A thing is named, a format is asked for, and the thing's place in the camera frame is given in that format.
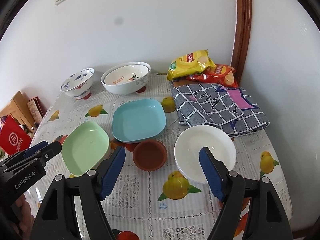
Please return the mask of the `person's left hand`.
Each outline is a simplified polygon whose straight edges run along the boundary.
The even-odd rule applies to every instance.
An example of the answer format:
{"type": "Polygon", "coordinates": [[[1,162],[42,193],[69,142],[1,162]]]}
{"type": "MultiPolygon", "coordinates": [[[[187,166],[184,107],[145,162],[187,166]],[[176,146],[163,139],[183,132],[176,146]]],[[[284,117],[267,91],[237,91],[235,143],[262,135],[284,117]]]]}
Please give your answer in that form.
{"type": "Polygon", "coordinates": [[[25,195],[21,195],[14,204],[12,204],[12,207],[15,211],[18,211],[19,224],[12,223],[11,227],[21,239],[30,239],[35,218],[31,214],[31,207],[26,201],[25,195]]]}

